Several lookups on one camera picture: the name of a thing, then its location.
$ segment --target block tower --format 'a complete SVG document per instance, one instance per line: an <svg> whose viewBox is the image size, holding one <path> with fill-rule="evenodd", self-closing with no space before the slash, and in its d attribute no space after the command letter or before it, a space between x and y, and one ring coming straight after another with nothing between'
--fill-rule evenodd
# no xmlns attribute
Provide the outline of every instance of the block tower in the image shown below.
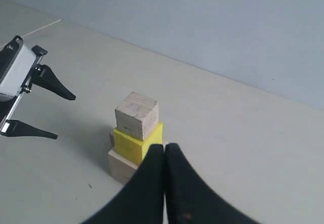
<svg viewBox="0 0 324 224"><path fill-rule="evenodd" d="M117 127L110 136L110 174L126 184L143 161L151 144L163 143L163 124L156 100L132 92L116 109Z"/></svg>

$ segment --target yellow block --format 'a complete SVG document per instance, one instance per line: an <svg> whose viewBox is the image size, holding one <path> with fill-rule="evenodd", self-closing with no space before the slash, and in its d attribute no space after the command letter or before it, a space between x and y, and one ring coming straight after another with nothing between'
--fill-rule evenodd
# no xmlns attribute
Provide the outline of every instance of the yellow block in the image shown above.
<svg viewBox="0 0 324 224"><path fill-rule="evenodd" d="M158 123L154 131L144 141L130 137L116 128L113 130L113 136L115 151L134 164L140 165L150 145L163 143L163 123Z"/></svg>

